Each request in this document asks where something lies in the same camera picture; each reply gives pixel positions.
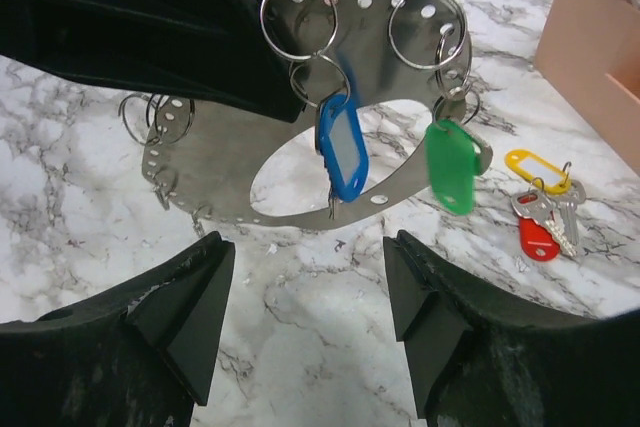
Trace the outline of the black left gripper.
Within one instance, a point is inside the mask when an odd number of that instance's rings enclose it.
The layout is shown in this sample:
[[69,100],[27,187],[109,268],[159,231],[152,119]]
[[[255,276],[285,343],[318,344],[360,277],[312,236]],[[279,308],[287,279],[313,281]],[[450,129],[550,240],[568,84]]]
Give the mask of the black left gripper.
[[211,100],[281,121],[302,109],[261,0],[1,0],[1,53],[75,82]]

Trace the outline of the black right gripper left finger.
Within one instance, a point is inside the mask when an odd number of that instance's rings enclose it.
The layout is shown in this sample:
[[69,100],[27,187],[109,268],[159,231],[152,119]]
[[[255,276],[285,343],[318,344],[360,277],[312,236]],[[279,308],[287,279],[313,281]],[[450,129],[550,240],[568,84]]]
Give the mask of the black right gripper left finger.
[[210,233],[170,260],[1,327],[5,426],[187,426],[207,403],[235,260]]

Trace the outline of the blue key tag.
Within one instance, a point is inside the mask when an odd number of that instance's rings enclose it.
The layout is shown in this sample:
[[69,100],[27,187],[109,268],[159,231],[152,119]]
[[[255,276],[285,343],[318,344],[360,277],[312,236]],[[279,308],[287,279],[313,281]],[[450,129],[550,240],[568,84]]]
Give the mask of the blue key tag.
[[329,218],[335,220],[339,203],[355,201],[369,173],[369,155],[351,96],[336,93],[321,102],[314,137],[330,183]]

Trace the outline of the green key tag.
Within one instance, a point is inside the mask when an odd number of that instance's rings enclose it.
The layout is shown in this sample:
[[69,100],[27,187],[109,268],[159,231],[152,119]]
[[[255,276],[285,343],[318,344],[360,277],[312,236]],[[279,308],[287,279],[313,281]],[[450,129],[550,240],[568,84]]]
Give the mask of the green key tag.
[[437,201],[454,215],[474,208],[475,178],[484,174],[493,149],[456,120],[431,123],[424,137],[427,175]]

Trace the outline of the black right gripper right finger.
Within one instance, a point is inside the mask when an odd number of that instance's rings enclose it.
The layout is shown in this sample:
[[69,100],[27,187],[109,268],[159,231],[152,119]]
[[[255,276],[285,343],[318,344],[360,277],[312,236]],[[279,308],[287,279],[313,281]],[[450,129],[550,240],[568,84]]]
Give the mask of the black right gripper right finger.
[[635,426],[639,314],[591,319],[504,291],[399,231],[383,241],[397,339],[431,426]]

